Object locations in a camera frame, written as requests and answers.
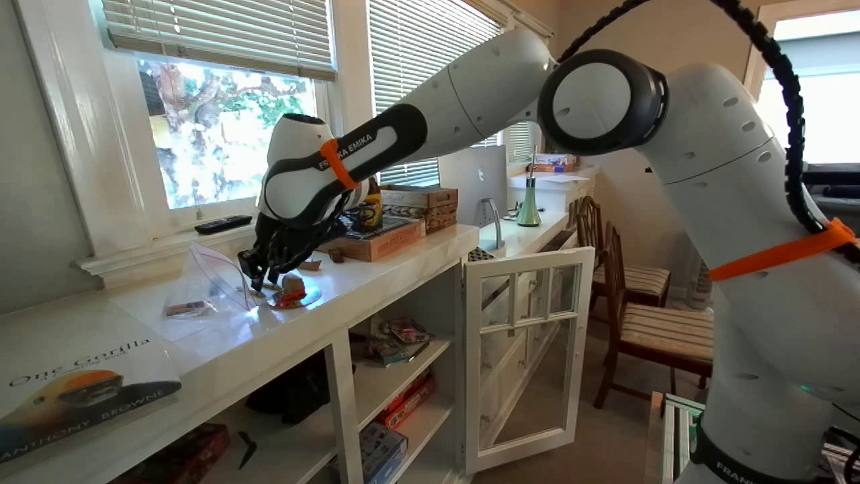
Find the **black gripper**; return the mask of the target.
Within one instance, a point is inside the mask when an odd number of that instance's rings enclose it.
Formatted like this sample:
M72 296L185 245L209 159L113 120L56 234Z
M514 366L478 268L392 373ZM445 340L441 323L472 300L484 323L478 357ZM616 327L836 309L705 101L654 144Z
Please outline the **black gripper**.
M240 265L249 279L249 287L261 293L263 276L277 279L280 273L304 264L323 242L346 234L342 215L330 215L323 222L291 226L268 215L256 218L256 242L240 253Z

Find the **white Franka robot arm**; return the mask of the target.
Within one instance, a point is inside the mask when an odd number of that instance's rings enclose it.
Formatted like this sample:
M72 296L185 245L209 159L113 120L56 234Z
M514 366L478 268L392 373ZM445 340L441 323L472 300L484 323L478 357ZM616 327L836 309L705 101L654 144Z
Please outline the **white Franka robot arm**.
M588 34L550 54L538 34L508 28L346 135L314 139L304 117L277 129L245 273L273 279L342 237L346 198L371 174L515 120L570 155L633 151L717 291L711 387L679 484L813 484L834 412L860 394L856 234L807 187L789 57L740 0L711 2L781 85L785 131L766 127L719 65L662 73Z

